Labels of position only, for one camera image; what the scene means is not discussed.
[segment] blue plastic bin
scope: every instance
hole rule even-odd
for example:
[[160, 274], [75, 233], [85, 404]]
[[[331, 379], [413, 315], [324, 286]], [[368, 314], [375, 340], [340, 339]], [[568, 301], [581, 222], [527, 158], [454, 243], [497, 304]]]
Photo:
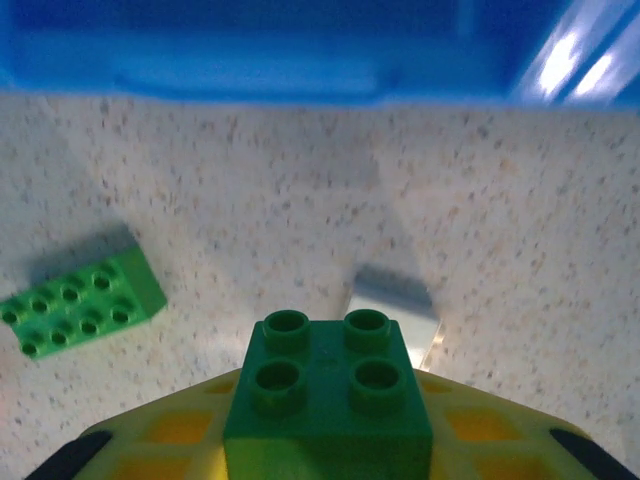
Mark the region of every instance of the blue plastic bin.
[[[634, 105], [639, 11], [633, 0], [0, 0], [0, 87], [205, 102]], [[585, 93], [589, 75], [596, 86]]]

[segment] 2x4 green brick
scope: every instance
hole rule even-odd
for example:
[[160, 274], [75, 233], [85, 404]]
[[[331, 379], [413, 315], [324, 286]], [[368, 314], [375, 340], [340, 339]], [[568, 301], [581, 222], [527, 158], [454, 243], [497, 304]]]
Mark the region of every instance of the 2x4 green brick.
[[149, 320], [166, 298], [140, 248], [0, 304], [22, 352], [39, 358]]
[[400, 328], [371, 310], [258, 322], [223, 437], [233, 480], [422, 480], [432, 446]]

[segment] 2x2 green brick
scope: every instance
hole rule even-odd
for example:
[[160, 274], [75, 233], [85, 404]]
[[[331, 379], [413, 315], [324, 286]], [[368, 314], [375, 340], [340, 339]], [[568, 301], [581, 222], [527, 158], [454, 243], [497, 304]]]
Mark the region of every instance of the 2x2 green brick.
[[254, 328], [224, 429], [229, 478], [428, 478], [432, 431], [398, 323], [276, 312]]
[[39, 358], [149, 320], [166, 303], [134, 247], [16, 295], [0, 314], [22, 352]]

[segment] speckled countertop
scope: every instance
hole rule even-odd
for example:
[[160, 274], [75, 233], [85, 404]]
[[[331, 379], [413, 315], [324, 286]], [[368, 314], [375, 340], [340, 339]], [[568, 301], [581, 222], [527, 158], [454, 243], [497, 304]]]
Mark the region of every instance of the speckled countertop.
[[367, 262], [431, 287], [432, 371], [564, 417], [640, 472], [635, 116], [16, 96], [0, 125], [0, 296], [133, 236], [170, 298], [40, 362], [0, 325], [0, 478], [238, 367], [273, 310], [335, 318]]

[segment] lego brick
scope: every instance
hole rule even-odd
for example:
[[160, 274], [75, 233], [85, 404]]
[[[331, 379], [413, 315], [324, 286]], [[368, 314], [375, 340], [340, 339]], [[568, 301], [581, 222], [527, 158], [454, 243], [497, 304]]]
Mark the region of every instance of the lego brick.
[[9, 298], [0, 315], [35, 359], [147, 321], [166, 303], [134, 247]]
[[234, 480], [428, 478], [432, 432], [397, 322], [258, 322], [223, 442]]

